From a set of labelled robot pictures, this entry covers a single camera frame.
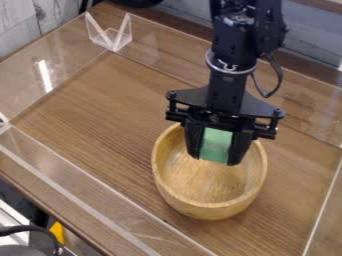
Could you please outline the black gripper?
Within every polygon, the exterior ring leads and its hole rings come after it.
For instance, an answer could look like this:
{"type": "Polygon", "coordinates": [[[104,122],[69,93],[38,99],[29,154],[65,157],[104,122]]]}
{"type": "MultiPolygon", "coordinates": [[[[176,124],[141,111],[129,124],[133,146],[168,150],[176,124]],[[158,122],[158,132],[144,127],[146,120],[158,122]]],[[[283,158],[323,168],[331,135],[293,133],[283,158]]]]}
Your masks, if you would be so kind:
{"type": "Polygon", "coordinates": [[[212,71],[208,84],[165,94],[165,119],[184,125],[187,153],[199,158],[204,126],[232,132],[229,166],[241,162],[257,137],[273,139],[284,111],[245,90],[247,76],[212,71]]]}

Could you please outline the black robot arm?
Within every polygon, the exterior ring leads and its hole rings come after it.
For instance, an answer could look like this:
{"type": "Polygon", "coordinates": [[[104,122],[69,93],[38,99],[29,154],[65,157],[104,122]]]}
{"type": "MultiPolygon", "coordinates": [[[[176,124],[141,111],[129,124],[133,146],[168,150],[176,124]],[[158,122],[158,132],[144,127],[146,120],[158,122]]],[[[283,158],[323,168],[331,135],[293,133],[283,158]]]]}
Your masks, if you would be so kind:
{"type": "Polygon", "coordinates": [[[209,0],[213,28],[205,53],[208,84],[165,94],[165,119],[184,129],[187,153],[195,159],[239,164],[252,141],[276,136],[284,111],[264,100],[275,92],[247,91],[257,59],[265,58],[283,77],[273,51],[283,46],[287,26],[281,0],[209,0]]]}

